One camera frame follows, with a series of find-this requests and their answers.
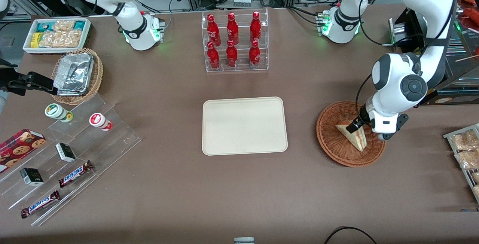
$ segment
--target snack box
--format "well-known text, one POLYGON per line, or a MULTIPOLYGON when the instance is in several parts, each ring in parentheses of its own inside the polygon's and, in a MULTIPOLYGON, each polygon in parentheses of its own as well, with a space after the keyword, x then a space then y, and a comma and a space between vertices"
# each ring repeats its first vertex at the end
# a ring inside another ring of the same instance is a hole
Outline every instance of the snack box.
POLYGON ((0 173, 45 143, 45 137, 40 133, 28 129, 16 133, 0 144, 0 173))
POLYGON ((88 31, 90 28, 91 22, 85 18, 68 18, 68 17, 61 17, 61 18, 45 18, 45 19, 35 19, 30 26, 30 30, 28 31, 27 38, 25 39, 24 43, 24 51, 30 53, 32 55, 50 55, 50 54, 62 54, 67 53, 74 50, 80 50, 85 45, 88 37, 88 31), (85 25, 82 29, 82 36, 80 37, 80 42, 76 48, 32 48, 30 46, 31 39, 34 36, 34 33, 37 32, 38 25, 43 22, 54 22, 57 20, 64 20, 64 21, 77 21, 77 22, 85 22, 85 25))

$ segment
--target round wicker basket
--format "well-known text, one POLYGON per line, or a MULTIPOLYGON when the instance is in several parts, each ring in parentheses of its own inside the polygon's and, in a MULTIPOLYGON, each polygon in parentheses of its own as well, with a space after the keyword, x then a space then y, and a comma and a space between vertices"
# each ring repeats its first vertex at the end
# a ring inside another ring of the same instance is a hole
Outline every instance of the round wicker basket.
POLYGON ((372 164, 381 157, 385 148, 385 141, 379 140, 368 125, 363 126, 367 145, 362 152, 357 150, 336 128, 338 122, 349 121, 356 117, 354 102, 341 101, 327 106, 316 123, 316 135, 323 150, 331 159, 349 167, 372 164))
MULTIPOLYGON (((101 85, 101 77, 103 76, 103 64, 101 63, 100 58, 98 57, 97 53, 93 50, 88 48, 82 48, 80 50, 75 50, 72 52, 67 53, 67 55, 75 55, 80 53, 89 53, 94 56, 95 63, 94 63, 94 70, 91 72, 91 80, 89 83, 89 91, 84 96, 60 96, 60 95, 53 95, 53 99, 55 101, 62 103, 62 104, 70 104, 71 106, 76 106, 83 101, 87 101, 94 97, 94 95, 98 92, 98 89, 101 85)), ((58 65, 60 63, 61 58, 58 60, 55 68, 53 68, 53 72, 51 75, 51 79, 55 79, 55 75, 57 74, 58 65)))

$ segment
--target red cookie box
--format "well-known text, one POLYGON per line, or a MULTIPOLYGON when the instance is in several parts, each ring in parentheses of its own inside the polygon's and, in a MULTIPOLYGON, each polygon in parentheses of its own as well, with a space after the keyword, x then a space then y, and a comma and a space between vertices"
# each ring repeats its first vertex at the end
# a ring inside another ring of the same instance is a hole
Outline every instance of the red cookie box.
POLYGON ((0 173, 45 143, 45 137, 40 133, 28 129, 16 133, 0 144, 0 173))

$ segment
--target brown table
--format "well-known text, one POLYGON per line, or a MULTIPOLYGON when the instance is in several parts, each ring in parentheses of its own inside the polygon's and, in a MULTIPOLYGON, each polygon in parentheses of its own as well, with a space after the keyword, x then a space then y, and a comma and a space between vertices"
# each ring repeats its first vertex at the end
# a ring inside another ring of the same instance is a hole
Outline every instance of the brown table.
MULTIPOLYGON (((386 41, 387 19, 402 10, 372 5, 366 31, 386 41)), ((41 227, 1 207, 0 243, 322 243, 342 225, 378 243, 477 243, 478 214, 459 212, 477 205, 442 138, 477 123, 477 106, 412 109, 381 159, 341 166, 320 148, 316 119, 328 104, 353 100, 390 48, 363 34, 337 45, 286 9, 269 12, 270 70, 241 75, 205 73, 200 13, 175 14, 164 43, 145 52, 125 43, 113 17, 91 18, 87 46, 104 63, 100 93, 143 141, 41 227), (264 96, 284 101, 286 152, 202 153, 205 101, 264 96)), ((48 75, 57 59, 25 54, 20 71, 48 75)), ((373 91, 366 84, 360 100, 373 91)), ((42 92, 10 95, 0 140, 47 128, 43 108, 52 101, 42 92)), ((330 243, 343 241, 368 243, 344 231, 330 243)))

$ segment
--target coca-cola bottle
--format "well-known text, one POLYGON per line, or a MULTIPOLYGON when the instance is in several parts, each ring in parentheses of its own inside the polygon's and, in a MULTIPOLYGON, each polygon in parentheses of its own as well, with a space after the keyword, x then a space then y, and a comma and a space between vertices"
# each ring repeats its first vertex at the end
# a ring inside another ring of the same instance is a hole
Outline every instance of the coca-cola bottle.
POLYGON ((219 55, 218 51, 214 48, 214 43, 212 41, 208 41, 208 61, 210 63, 211 69, 218 70, 219 69, 219 55))
POLYGON ((226 29, 228 31, 228 39, 232 39, 235 45, 237 45, 240 42, 240 32, 233 12, 228 13, 228 25, 226 29))
POLYGON ((261 38, 261 22, 260 22, 260 13, 255 11, 253 12, 253 20, 251 21, 250 25, 250 40, 251 43, 253 41, 258 40, 261 38))
POLYGON ((258 41, 255 40, 251 43, 250 48, 250 67, 257 69, 260 66, 260 49, 258 48, 258 41))
POLYGON ((221 45, 221 38, 219 38, 218 24, 214 22, 214 16, 209 14, 208 19, 208 36, 215 46, 221 45))
POLYGON ((228 48, 226 49, 226 56, 228 57, 228 65, 235 68, 238 64, 238 50, 236 50, 233 39, 228 40, 228 48))

